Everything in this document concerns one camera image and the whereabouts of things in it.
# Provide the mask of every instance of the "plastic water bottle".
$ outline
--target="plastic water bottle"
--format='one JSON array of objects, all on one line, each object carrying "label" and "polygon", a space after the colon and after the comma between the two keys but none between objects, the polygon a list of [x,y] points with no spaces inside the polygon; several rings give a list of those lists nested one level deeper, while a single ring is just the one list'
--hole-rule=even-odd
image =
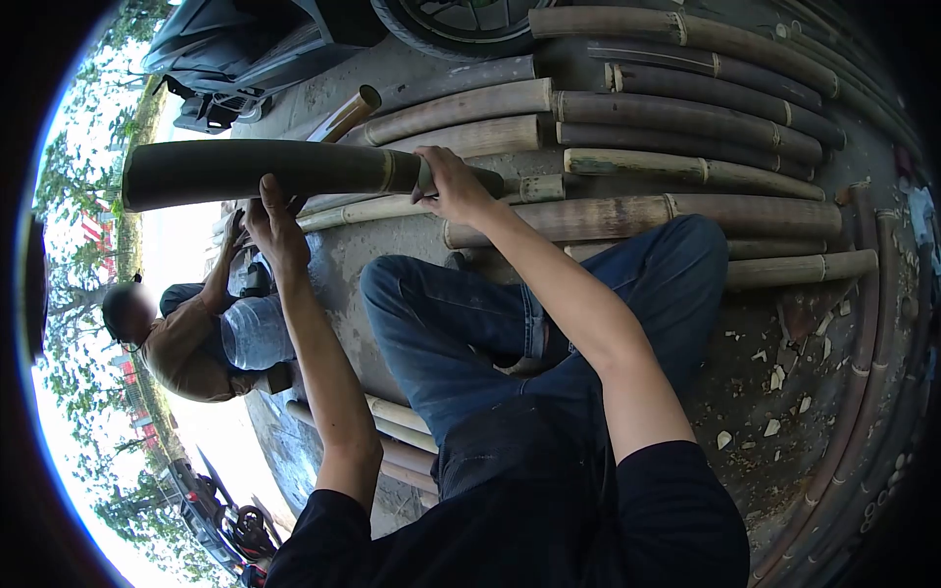
[{"label": "plastic water bottle", "polygon": [[236,368],[267,370],[295,358],[277,294],[237,300],[221,319],[222,348]]}]

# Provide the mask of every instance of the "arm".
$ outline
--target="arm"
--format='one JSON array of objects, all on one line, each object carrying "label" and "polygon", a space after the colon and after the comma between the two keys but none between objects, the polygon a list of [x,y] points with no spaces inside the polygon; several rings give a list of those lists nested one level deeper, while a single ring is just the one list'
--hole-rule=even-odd
[{"label": "arm", "polygon": [[199,297],[210,314],[219,314],[225,310],[229,298],[229,270],[235,254],[238,253],[242,239],[239,237],[239,222],[244,212],[239,209],[232,213],[226,232],[222,238],[222,247],[219,248],[219,259],[215,260],[213,271],[206,279]]},{"label": "arm", "polygon": [[341,492],[369,513],[382,463],[379,434],[356,373],[313,295],[307,276],[311,254],[273,175],[262,178],[261,192],[261,200],[249,204],[247,228],[275,274],[307,400],[324,442],[316,488]]},{"label": "arm", "polygon": [[453,153],[439,148],[416,152],[428,161],[439,190],[438,199],[424,199],[422,205],[486,235],[598,373],[615,460],[664,441],[695,442],[630,308],[506,204],[491,198]]}]

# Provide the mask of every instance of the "knee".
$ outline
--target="knee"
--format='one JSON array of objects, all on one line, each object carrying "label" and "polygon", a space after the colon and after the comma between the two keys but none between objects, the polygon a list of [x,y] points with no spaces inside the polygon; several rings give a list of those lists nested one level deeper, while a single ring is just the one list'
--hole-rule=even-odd
[{"label": "knee", "polygon": [[404,255],[383,255],[362,268],[359,274],[359,293],[367,305],[399,296],[399,280],[406,274]]}]

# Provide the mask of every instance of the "tire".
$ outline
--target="tire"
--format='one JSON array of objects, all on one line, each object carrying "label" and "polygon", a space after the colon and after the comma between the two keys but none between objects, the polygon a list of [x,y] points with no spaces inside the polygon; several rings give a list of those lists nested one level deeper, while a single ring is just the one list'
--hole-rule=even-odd
[{"label": "tire", "polygon": [[[449,39],[417,22],[403,6],[403,0],[370,0],[376,16],[406,45],[440,59],[449,61],[488,61],[500,57],[529,53],[534,45],[529,23],[524,31],[508,40],[493,42],[469,42]],[[549,6],[561,4],[549,1]]]}]

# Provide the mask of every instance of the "motorcycle wheel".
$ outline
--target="motorcycle wheel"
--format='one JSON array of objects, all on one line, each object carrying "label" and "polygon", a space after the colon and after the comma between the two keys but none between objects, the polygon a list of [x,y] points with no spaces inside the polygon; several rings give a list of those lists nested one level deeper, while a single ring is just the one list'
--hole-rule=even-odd
[{"label": "motorcycle wheel", "polygon": [[451,61],[487,61],[528,53],[534,44],[529,9],[562,0],[370,0],[402,42]]}]

